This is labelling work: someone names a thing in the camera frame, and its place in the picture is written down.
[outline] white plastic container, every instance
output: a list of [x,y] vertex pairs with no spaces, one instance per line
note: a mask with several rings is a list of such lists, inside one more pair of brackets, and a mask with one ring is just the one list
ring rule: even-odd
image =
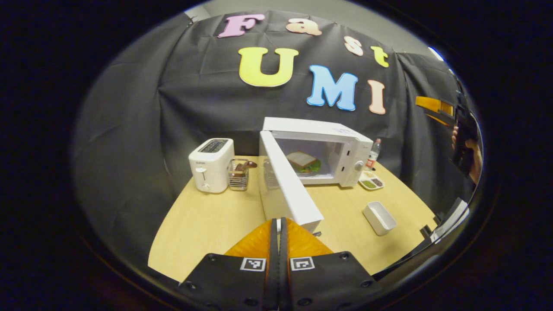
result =
[[367,204],[367,207],[363,210],[363,215],[365,215],[377,235],[385,235],[397,225],[392,215],[378,201]]

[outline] metal utensil holder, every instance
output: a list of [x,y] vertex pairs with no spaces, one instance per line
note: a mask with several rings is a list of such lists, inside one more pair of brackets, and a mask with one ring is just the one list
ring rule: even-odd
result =
[[236,170],[237,165],[244,165],[248,161],[248,159],[232,159],[228,163],[228,186],[231,190],[245,191],[248,189],[249,170]]

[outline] toaster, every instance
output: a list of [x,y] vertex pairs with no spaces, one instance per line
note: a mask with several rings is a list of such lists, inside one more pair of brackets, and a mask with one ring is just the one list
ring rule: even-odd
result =
[[221,193],[228,186],[228,164],[234,158],[234,141],[212,138],[190,153],[190,169],[200,191]]

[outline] lettuce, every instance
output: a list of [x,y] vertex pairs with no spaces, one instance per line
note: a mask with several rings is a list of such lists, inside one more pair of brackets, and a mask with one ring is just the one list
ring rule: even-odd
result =
[[318,172],[320,168],[321,168],[321,161],[317,160],[313,162],[312,165],[308,165],[302,169],[300,168],[299,171],[300,173]]

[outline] water bottle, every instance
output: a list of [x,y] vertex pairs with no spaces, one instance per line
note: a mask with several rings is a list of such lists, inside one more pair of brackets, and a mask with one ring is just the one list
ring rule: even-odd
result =
[[367,162],[365,163],[365,169],[366,170],[372,170],[374,166],[374,162],[376,162],[378,158],[378,154],[380,153],[380,143],[382,141],[380,138],[377,138],[377,140],[373,143],[373,148],[371,149],[371,153],[369,154],[369,158],[367,159]]

